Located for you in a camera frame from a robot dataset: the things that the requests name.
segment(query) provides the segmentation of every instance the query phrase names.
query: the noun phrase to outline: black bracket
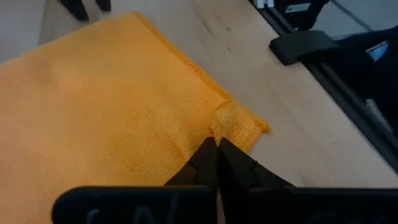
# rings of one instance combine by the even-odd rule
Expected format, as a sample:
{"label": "black bracket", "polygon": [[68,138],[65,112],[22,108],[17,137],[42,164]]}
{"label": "black bracket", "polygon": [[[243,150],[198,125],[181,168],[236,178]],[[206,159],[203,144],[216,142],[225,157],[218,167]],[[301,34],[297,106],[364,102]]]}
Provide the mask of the black bracket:
{"label": "black bracket", "polygon": [[[81,0],[59,0],[60,3],[80,22],[89,21],[85,6]],[[111,0],[95,0],[103,12],[111,11]]]}
{"label": "black bracket", "polygon": [[309,30],[275,38],[269,48],[284,65],[291,65],[307,57],[319,57],[338,50],[340,46],[324,32]]}

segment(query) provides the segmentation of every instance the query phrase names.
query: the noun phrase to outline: table surface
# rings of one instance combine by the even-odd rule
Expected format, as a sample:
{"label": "table surface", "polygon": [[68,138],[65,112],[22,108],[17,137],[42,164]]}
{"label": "table surface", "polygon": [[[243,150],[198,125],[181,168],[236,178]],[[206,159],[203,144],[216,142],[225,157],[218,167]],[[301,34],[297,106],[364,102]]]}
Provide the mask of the table surface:
{"label": "table surface", "polygon": [[[67,20],[50,7],[48,2],[42,40],[79,27],[58,26]],[[130,10],[141,11],[223,88],[270,122],[273,132],[263,134],[250,153],[264,167],[296,186],[398,186],[392,169],[311,73],[274,57],[268,45],[277,34],[247,0],[113,1],[113,14]],[[89,16],[93,11],[88,9]]]}

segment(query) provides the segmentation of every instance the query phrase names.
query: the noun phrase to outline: yellow cloth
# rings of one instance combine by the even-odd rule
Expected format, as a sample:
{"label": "yellow cloth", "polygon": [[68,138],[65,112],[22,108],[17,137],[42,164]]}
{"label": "yellow cloth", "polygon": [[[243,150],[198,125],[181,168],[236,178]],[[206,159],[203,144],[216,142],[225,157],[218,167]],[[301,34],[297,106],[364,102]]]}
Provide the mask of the yellow cloth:
{"label": "yellow cloth", "polygon": [[162,185],[202,141],[248,152],[268,124],[141,14],[97,22],[0,66],[0,223],[50,223],[81,185]]}

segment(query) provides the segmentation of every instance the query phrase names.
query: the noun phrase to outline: white sticker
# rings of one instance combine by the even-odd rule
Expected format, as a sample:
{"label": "white sticker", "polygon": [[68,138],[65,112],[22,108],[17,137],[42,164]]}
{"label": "white sticker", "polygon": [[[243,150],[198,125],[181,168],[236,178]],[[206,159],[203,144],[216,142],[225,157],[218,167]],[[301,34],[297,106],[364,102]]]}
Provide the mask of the white sticker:
{"label": "white sticker", "polygon": [[383,55],[386,53],[388,48],[388,41],[383,41],[376,46],[373,46],[366,50],[366,53],[373,59],[373,61],[377,62]]}
{"label": "white sticker", "polygon": [[287,6],[285,13],[307,11],[308,8],[310,7],[310,5],[311,5],[311,3],[303,3],[303,4]]}

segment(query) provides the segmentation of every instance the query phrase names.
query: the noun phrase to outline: black object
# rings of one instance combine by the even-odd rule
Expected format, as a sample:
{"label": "black object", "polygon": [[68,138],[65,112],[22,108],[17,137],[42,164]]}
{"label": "black object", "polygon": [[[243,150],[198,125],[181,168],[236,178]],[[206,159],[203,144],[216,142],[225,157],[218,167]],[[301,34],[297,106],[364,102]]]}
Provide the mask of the black object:
{"label": "black object", "polygon": [[[398,136],[398,26],[356,34],[338,40],[341,51],[328,63],[362,101],[372,99]],[[385,43],[386,51],[374,60],[369,49]]]}
{"label": "black object", "polygon": [[291,65],[310,56],[319,57],[338,50],[340,46],[324,32],[310,30],[275,38],[269,48],[284,65]]}
{"label": "black object", "polygon": [[214,186],[228,224],[398,223],[398,190],[296,188],[227,139],[217,146],[213,138],[165,186],[73,189],[55,202],[52,219],[55,224],[216,223]]}
{"label": "black object", "polygon": [[53,207],[56,224],[216,223],[217,145],[207,138],[164,187],[80,187]]}
{"label": "black object", "polygon": [[329,0],[275,0],[275,9],[299,31],[310,30]]}
{"label": "black object", "polygon": [[[279,36],[296,32],[275,8],[258,9],[258,12]],[[395,173],[398,173],[398,139],[371,114],[363,101],[330,67],[327,60],[310,57],[302,63]]]}
{"label": "black object", "polygon": [[[68,9],[77,20],[81,22],[88,21],[88,14],[81,0],[59,0],[61,4]],[[111,11],[111,0],[95,0],[98,7],[105,12]]]}

